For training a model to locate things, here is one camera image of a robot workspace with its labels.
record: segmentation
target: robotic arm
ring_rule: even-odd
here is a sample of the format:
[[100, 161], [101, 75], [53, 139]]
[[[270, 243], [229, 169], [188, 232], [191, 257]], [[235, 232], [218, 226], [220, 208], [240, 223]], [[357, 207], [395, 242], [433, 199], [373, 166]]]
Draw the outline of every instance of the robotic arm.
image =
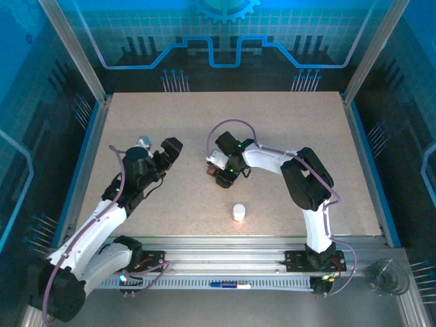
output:
[[[116, 238], [99, 255], [94, 254], [148, 196], [144, 197], [144, 190], [153, 182], [163, 182], [183, 145], [176, 138], [167, 138], [161, 147], [164, 152], [152, 154], [149, 139], [140, 138], [123, 158], [125, 184], [116, 204], [107, 209], [120, 192], [120, 174], [106, 188], [102, 200], [84, 225], [45, 262], [29, 268], [28, 302], [32, 307], [42, 310], [44, 295], [49, 295], [47, 313], [68, 322], [104, 279], [121, 269], [131, 272], [141, 263], [142, 243], [126, 236]], [[45, 294], [53, 273], [52, 286]]]
[[[214, 151], [206, 158], [209, 163], [208, 174], [213, 175], [223, 188], [232, 186], [240, 174], [247, 178], [252, 168], [262, 168], [283, 176], [291, 198], [305, 217], [305, 247], [309, 263], [315, 269], [328, 263], [336, 250], [335, 243], [329, 239], [328, 209], [325, 210], [327, 226], [324, 223], [324, 205], [329, 202], [330, 192], [312, 174], [307, 174], [307, 169], [298, 160], [290, 159], [283, 151], [262, 146], [259, 148], [252, 139], [240, 142], [228, 131], [219, 136], [215, 144], [222, 152]], [[303, 148], [287, 153], [303, 159], [329, 186], [333, 186], [331, 176], [312, 149]]]

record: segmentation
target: wooden work surface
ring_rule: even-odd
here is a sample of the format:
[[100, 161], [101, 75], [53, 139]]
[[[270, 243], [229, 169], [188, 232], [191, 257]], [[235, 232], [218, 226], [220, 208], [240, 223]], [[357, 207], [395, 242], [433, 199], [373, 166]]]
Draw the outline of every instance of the wooden work surface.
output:
[[[252, 124], [261, 144], [298, 151], [307, 146], [321, 159], [342, 197], [330, 209], [334, 234], [379, 235], [380, 229], [337, 92], [116, 93], [99, 144], [78, 225], [95, 209], [119, 171], [114, 153], [148, 135], [153, 151], [165, 138], [183, 143], [180, 157], [163, 186], [143, 201], [113, 233], [127, 236], [269, 235], [304, 236], [302, 211], [293, 203], [282, 176], [253, 169], [222, 189], [206, 174], [206, 139], [220, 121], [238, 118]], [[228, 123], [243, 141], [248, 127]], [[235, 204], [245, 205], [245, 220], [232, 220]]]

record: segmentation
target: blue marker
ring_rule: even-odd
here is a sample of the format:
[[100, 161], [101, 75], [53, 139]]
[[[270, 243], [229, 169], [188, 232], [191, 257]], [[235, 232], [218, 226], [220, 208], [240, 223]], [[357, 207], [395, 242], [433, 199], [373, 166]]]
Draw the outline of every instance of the blue marker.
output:
[[238, 288], [241, 290], [249, 290], [251, 285], [246, 281], [214, 281], [211, 283], [211, 287], [216, 288]]

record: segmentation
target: blue line graphic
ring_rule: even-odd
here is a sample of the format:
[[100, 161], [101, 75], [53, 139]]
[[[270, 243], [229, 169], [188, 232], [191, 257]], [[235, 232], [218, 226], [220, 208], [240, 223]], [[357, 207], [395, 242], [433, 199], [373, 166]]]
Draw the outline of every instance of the blue line graphic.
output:
[[427, 188], [427, 191], [429, 191], [430, 198], [433, 201], [433, 205], [436, 207], [436, 194], [435, 190], [431, 186], [431, 182], [429, 177], [427, 176], [426, 170], [427, 166], [429, 165], [429, 157], [430, 155], [436, 151], [436, 143], [431, 145], [427, 150], [424, 152], [424, 158], [422, 158], [422, 166], [421, 166], [421, 176], [424, 180], [425, 187]]
[[236, 62], [235, 63], [215, 63], [214, 57], [213, 57], [213, 43], [212, 39], [209, 36], [205, 35], [192, 35], [192, 36], [183, 36], [182, 37], [182, 43], [175, 43], [170, 44], [166, 47], [166, 49], [153, 61], [151, 65], [120, 65], [120, 66], [109, 66], [106, 64], [102, 53], [100, 52], [97, 42], [95, 41], [91, 30], [84, 19], [82, 12], [80, 11], [79, 7], [76, 4], [76, 9], [79, 15], [80, 20], [82, 21], [82, 24], [85, 28], [85, 31], [87, 32], [89, 39], [94, 47], [95, 52], [97, 53], [98, 59], [101, 63], [101, 65], [110, 70], [128, 70], [128, 69], [154, 69], [157, 65], [170, 53], [171, 50], [177, 49], [177, 48], [188, 48], [188, 42], [189, 41], [205, 41], [208, 44], [208, 57], [209, 57], [209, 64], [213, 68], [237, 68], [240, 65], [241, 62], [241, 56], [242, 56], [242, 45], [244, 41], [247, 40], [260, 40], [262, 41], [262, 47], [265, 48], [277, 48], [283, 55], [292, 63], [296, 68], [320, 68], [320, 69], [342, 69], [347, 67], [349, 61], [351, 60], [352, 55], [354, 54], [354, 51], [357, 47], [357, 44], [360, 40], [360, 37], [363, 34], [363, 31], [368, 23], [369, 18], [371, 17], [371, 14], [373, 13], [373, 10], [375, 8], [375, 5], [378, 0], [375, 0], [372, 4], [372, 6], [369, 8], [369, 11], [367, 15], [365, 16], [365, 19], [362, 23], [362, 26], [360, 27], [359, 32], [357, 33], [356, 39], [354, 40], [352, 47], [350, 48], [347, 58], [345, 59], [345, 62], [342, 65], [321, 65], [321, 64], [302, 64], [298, 63], [297, 60], [283, 47], [283, 45], [279, 42], [268, 42], [268, 36], [267, 35], [244, 35], [240, 36], [238, 38], [238, 41], [236, 43]]
[[13, 138], [11, 138], [9, 135], [7, 135], [4, 131], [0, 129], [0, 136], [5, 139], [6, 142], [10, 143], [19, 153], [24, 155], [26, 157], [27, 161], [27, 168], [29, 169], [29, 175], [27, 177], [25, 186], [22, 188], [20, 197], [18, 198], [18, 201], [15, 203], [14, 211], [12, 211], [11, 217], [9, 218], [9, 221], [7, 222], [7, 225], [5, 227], [5, 231], [1, 235], [0, 238], [0, 253], [3, 250], [3, 247], [5, 246], [7, 237], [9, 236], [9, 233], [11, 232], [12, 226], [14, 225], [16, 216], [18, 215], [18, 212], [20, 211], [20, 208], [22, 206], [22, 202], [24, 201], [27, 191], [29, 190], [30, 183], [32, 182], [33, 175], [35, 174], [33, 171], [33, 165], [32, 165], [32, 158], [30, 155], [30, 152], [23, 146], [21, 146], [19, 143], [17, 143]]

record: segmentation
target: small white cup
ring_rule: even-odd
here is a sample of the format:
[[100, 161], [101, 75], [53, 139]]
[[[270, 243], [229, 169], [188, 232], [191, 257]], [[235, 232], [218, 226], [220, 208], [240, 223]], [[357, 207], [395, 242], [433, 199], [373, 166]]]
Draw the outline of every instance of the small white cup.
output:
[[238, 203], [236, 206], [233, 207], [233, 220], [235, 220], [237, 223], [240, 223], [245, 217], [245, 207]]

